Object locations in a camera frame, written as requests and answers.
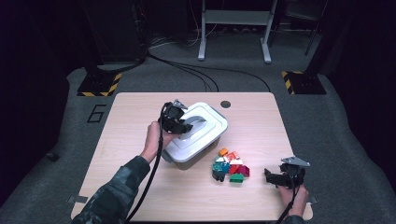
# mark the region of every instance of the person's left hand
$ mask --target person's left hand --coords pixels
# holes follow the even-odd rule
[[[176,137],[179,137],[179,134],[167,133],[163,132],[163,148],[166,148],[169,143]],[[160,139],[160,123],[158,121],[152,121],[148,126],[148,133],[145,142],[145,148],[140,154],[141,157],[146,159],[148,162],[152,162],[157,155],[157,150],[159,146]]]

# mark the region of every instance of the chair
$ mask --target chair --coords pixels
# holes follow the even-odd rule
[[[328,0],[314,0],[314,1],[287,1],[283,8],[281,8],[281,17],[289,19],[291,21],[297,21],[300,23],[311,24],[315,28],[311,31],[311,39],[309,41],[308,48],[306,49],[305,55],[308,54],[311,48],[312,42],[314,41],[317,30],[320,26],[324,11]],[[276,30],[280,24],[281,19],[275,25],[275,29],[272,35],[270,46],[275,39]]]

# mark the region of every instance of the white lid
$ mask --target white lid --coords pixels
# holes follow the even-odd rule
[[[220,137],[228,126],[227,120],[206,103],[196,103],[185,111],[182,119],[202,117],[205,121],[195,121],[188,133],[175,138],[165,149],[177,162],[190,160]]]

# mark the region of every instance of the hand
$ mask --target hand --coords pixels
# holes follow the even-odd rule
[[[288,206],[293,197],[293,189],[287,189],[283,186],[278,186],[277,188],[279,189],[283,205],[285,205],[285,207]],[[300,187],[297,187],[296,192],[297,190],[298,193],[296,198],[294,199],[293,207],[289,210],[289,216],[302,217],[304,214],[306,203],[308,202],[309,192],[304,185],[300,185]]]
[[[162,132],[163,132],[163,148],[166,148],[174,138],[179,137],[179,134],[167,133],[164,130],[162,130]],[[140,156],[146,159],[148,163],[152,162],[157,155],[159,139],[160,139],[160,123],[157,121],[152,121],[151,124],[148,126],[145,148],[140,154]]]

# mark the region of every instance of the yellow and black hazard tape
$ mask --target yellow and black hazard tape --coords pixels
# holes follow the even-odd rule
[[[282,71],[282,77],[286,84],[286,89],[288,90],[289,94],[295,94],[294,89],[291,85],[289,74],[303,74],[303,72],[291,72],[291,71]]]
[[[114,76],[114,80],[111,83],[108,91],[79,91],[78,96],[111,96],[119,85],[122,73]]]

